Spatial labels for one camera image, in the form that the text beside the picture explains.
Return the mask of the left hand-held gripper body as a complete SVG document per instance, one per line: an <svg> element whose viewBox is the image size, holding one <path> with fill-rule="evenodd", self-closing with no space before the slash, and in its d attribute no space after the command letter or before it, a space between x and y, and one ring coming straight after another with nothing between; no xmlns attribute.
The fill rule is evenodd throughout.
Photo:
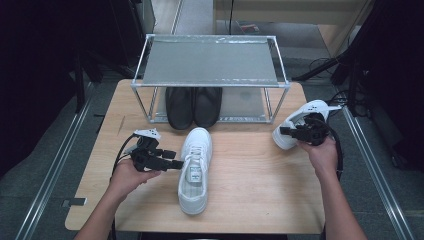
<svg viewBox="0 0 424 240"><path fill-rule="evenodd" d="M134 166L138 171L145 169L163 169L162 162L157 156L158 140L161 138L159 132L153 129L136 130L134 136L138 138L137 143L129 150Z"/></svg>

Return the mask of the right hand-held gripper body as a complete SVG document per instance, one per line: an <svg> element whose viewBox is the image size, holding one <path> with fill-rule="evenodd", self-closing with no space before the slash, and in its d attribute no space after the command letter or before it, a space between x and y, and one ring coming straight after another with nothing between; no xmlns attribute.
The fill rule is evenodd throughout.
<svg viewBox="0 0 424 240"><path fill-rule="evenodd" d="M326 103L303 105L292 119L294 125L292 137L313 146L322 144L330 133L326 123L329 114L340 109L340 106L328 106Z"/></svg>

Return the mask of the white sneaker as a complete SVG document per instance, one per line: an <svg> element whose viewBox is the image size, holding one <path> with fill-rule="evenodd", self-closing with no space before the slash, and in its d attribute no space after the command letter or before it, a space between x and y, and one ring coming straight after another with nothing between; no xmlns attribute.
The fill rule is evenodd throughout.
<svg viewBox="0 0 424 240"><path fill-rule="evenodd" d="M313 101L308 102L308 103L325 103L325 102L322 101L322 100L313 100ZM292 147L294 147L296 145L297 139L293 138L292 136L289 136L289 135L281 135L279 128L280 127L290 127L292 129L294 129L292 119L296 116L296 112L298 110L296 110L291 115L289 115L286 118L286 120L283 123L281 123L272 133L272 137L273 137L274 142L283 150L288 150L288 149L291 149Z"/></svg>
<svg viewBox="0 0 424 240"><path fill-rule="evenodd" d="M212 139L201 127L190 131L181 151L184 164L178 182L181 210L189 215L204 211L208 200L208 173L212 158Z"/></svg>

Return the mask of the black shoe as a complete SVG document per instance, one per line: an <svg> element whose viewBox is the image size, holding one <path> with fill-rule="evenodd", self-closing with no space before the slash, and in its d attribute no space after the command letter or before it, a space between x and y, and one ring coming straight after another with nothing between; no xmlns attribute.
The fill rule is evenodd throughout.
<svg viewBox="0 0 424 240"><path fill-rule="evenodd" d="M193 122L192 89L168 87L165 91L166 113L170 126L184 130Z"/></svg>
<svg viewBox="0 0 424 240"><path fill-rule="evenodd" d="M219 119L222 103L220 87L195 89L194 122L203 128L213 126Z"/></svg>

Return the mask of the metal shoe rack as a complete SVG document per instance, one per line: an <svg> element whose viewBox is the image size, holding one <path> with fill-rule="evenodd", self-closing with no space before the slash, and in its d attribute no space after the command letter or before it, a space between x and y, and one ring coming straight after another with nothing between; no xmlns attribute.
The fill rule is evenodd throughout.
<svg viewBox="0 0 424 240"><path fill-rule="evenodd" d="M221 87L221 122L271 124L291 83L274 36L149 34L131 82L148 122L167 121L168 87Z"/></svg>

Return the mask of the person's right hand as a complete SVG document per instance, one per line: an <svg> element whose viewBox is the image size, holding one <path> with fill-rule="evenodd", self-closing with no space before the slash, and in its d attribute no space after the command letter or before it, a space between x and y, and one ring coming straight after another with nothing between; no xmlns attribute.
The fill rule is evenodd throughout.
<svg viewBox="0 0 424 240"><path fill-rule="evenodd" d="M298 141L297 145L307 152L315 173L320 180L328 177L337 178L338 154L336 142L333 139L327 137L318 146L313 146L302 141Z"/></svg>

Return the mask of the person's left hand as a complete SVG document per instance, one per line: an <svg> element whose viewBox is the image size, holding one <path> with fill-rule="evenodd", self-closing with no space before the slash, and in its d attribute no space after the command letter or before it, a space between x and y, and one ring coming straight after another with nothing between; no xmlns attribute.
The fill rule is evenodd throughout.
<svg viewBox="0 0 424 240"><path fill-rule="evenodd" d="M139 172L136 170L131 159L121 160L112 174L107 192L114 199L123 201L139 185L145 184L148 180L160 174L161 172L156 170Z"/></svg>

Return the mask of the black stand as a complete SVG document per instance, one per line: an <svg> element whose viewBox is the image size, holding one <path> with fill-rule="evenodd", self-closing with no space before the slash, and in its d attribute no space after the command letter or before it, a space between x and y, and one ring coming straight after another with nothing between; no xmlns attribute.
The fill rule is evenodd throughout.
<svg viewBox="0 0 424 240"><path fill-rule="evenodd" d="M321 65L310 68L307 73L293 77L292 80L296 82L306 81L332 67L336 67L336 69L331 74L331 83L334 86L340 86L348 81L348 87L339 90L329 100L329 103L340 101L354 117L368 117L370 110L368 109L366 94L359 86L359 80L364 76L364 72L350 50L346 50L336 57L325 59Z"/></svg>
<svg viewBox="0 0 424 240"><path fill-rule="evenodd" d="M100 83L103 79L100 66L106 66L125 78L130 78L133 75L128 67L115 64L94 51L77 49L74 55L77 113L82 110L84 104L87 102L84 75L87 75L91 82Z"/></svg>

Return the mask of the dark curtain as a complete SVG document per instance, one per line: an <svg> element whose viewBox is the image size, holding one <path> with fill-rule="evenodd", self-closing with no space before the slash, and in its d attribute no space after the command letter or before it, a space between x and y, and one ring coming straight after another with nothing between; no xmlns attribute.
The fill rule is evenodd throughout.
<svg viewBox="0 0 424 240"><path fill-rule="evenodd" d="M0 0L0 178L76 98L77 49L128 67L143 43L135 0Z"/></svg>
<svg viewBox="0 0 424 240"><path fill-rule="evenodd" d="M424 0L375 0L356 40L351 84L394 164L424 173Z"/></svg>

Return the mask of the dark book with red patch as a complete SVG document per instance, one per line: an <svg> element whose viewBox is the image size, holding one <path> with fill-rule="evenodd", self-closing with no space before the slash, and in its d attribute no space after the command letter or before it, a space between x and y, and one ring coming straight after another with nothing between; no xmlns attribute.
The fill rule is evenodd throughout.
<svg viewBox="0 0 424 240"><path fill-rule="evenodd" d="M245 35L258 35L260 33L259 27L255 23L238 21L238 27Z"/></svg>

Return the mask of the wooden cabinet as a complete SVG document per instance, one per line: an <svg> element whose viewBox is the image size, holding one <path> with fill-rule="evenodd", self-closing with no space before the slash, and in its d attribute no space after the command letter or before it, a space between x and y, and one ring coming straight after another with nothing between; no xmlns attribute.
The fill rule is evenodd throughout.
<svg viewBox="0 0 424 240"><path fill-rule="evenodd" d="M315 24L331 56L342 51L374 0L213 0L214 20Z"/></svg>

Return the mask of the grey cabinet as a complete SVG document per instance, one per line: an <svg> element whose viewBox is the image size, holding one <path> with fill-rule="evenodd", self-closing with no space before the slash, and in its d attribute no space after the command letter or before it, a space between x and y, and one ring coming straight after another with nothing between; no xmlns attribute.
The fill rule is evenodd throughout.
<svg viewBox="0 0 424 240"><path fill-rule="evenodd" d="M152 34L156 25L156 18L152 0L135 0L135 7L144 34Z"/></svg>

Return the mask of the metal floor rail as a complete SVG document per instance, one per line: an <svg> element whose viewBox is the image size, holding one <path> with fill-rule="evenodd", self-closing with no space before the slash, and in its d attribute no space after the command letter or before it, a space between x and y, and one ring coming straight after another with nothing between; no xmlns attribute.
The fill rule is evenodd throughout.
<svg viewBox="0 0 424 240"><path fill-rule="evenodd" d="M24 221L14 240L31 240L37 228L39 220L47 206L50 196L62 172L62 169L68 159L71 148L74 145L75 139L81 129L83 121L90 108L94 91L97 85L95 83L88 83L84 97L86 102L82 105L81 110L76 113L72 122L67 129L67 132L55 154L55 157L50 165L44 180L32 201L29 210L24 218Z"/></svg>
<svg viewBox="0 0 424 240"><path fill-rule="evenodd" d="M396 197L391 190L379 164L377 157L371 149L364 131L362 130L358 120L350 113L347 108L343 109L343 115L348 123L350 131L358 145L358 148L364 158L365 165L368 169L370 177L380 196L382 204L390 219L390 222L396 232L399 240L416 240L414 233L407 221L407 218L401 209Z"/></svg>

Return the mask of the grey table bracket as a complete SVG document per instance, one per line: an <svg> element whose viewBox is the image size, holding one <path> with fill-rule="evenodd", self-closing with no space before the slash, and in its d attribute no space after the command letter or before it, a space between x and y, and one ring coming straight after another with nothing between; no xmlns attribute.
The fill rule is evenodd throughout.
<svg viewBox="0 0 424 240"><path fill-rule="evenodd" d="M86 202L86 198L68 198L63 200L62 206L65 208L70 208L71 206L84 206Z"/></svg>

